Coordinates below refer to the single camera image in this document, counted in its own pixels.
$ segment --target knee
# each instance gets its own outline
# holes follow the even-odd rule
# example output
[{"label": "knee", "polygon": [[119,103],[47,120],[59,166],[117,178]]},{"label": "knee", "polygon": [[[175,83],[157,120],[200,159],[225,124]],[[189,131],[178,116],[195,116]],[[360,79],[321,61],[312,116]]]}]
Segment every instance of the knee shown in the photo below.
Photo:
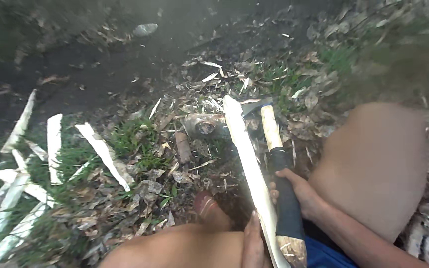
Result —
[{"label": "knee", "polygon": [[141,244],[124,244],[105,257],[99,268],[139,268],[150,263],[150,252]]},{"label": "knee", "polygon": [[384,124],[406,125],[408,129],[417,128],[424,131],[426,125],[419,111],[404,107],[397,103],[370,102],[357,106],[350,113],[352,118],[359,121],[383,122]]}]

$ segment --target blue shorts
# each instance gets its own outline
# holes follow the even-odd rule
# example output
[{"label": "blue shorts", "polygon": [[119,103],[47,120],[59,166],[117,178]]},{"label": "blue shorts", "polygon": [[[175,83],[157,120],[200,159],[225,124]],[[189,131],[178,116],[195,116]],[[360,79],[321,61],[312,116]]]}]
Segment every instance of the blue shorts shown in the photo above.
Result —
[{"label": "blue shorts", "polygon": [[306,236],[308,268],[358,268],[344,254]]}]

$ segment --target dirt ground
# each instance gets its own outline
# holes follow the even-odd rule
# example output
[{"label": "dirt ground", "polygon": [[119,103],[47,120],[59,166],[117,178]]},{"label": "dirt ground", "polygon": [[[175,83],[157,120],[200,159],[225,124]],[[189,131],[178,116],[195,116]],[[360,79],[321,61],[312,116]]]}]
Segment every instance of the dirt ground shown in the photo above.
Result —
[{"label": "dirt ground", "polygon": [[[133,95],[141,100],[153,100],[163,93],[178,94],[163,81],[164,73],[170,72],[170,64],[185,61],[192,49],[212,45],[212,37],[217,37],[216,43],[240,44],[238,47],[231,45],[239,51],[252,46],[276,51],[279,44],[276,37],[286,30],[294,34],[298,39],[296,45],[300,47],[308,42],[305,22],[310,17],[320,11],[337,14],[342,7],[341,0],[296,1],[295,12],[301,22],[299,28],[294,30],[279,25],[271,29],[271,34],[264,34],[263,39],[256,39],[249,34],[239,35],[236,25],[268,18],[292,3],[288,0],[151,1],[149,6],[144,3],[134,2],[136,14],[133,16],[137,19],[124,27],[130,29],[138,23],[158,23],[158,30],[149,37],[108,48],[81,44],[74,38],[67,45],[26,57],[20,71],[16,71],[13,64],[0,63],[0,85],[8,83],[14,92],[0,96],[0,136],[11,130],[12,122],[18,118],[33,88],[40,89],[34,114],[36,121],[44,121],[60,112],[93,112],[108,105],[115,106],[117,101],[113,95],[116,94]],[[159,9],[163,10],[161,17],[157,15]],[[37,85],[39,79],[51,75],[70,78],[64,83]],[[139,77],[139,82],[130,83],[135,77]],[[154,88],[152,91],[143,86],[148,81]]]}]

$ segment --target leg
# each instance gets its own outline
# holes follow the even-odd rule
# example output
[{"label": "leg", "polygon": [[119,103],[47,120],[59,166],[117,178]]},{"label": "leg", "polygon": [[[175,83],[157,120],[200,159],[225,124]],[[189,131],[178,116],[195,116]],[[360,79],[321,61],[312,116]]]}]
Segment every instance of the leg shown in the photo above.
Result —
[{"label": "leg", "polygon": [[393,242],[423,195],[426,170],[421,115],[369,103],[327,139],[309,183],[325,201]]},{"label": "leg", "polygon": [[239,268],[243,239],[242,232],[191,230],[142,236],[116,248],[100,268]]},{"label": "leg", "polygon": [[135,237],[111,252],[100,267],[240,267],[243,232],[229,232],[231,219],[208,192],[196,196],[194,207],[204,224],[185,224]]}]

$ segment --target hatchet handle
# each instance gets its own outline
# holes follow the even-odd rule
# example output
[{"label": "hatchet handle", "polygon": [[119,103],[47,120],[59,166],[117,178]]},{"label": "hatchet handle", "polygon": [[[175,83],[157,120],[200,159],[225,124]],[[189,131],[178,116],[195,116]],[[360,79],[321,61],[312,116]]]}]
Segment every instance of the hatchet handle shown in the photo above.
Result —
[{"label": "hatchet handle", "polygon": [[[261,117],[272,171],[276,172],[288,168],[289,157],[282,144],[272,105],[266,105],[261,108]],[[294,267],[306,267],[307,253],[299,201],[288,179],[275,175],[274,177],[276,190],[279,191],[276,225],[278,246],[291,265]]]}]

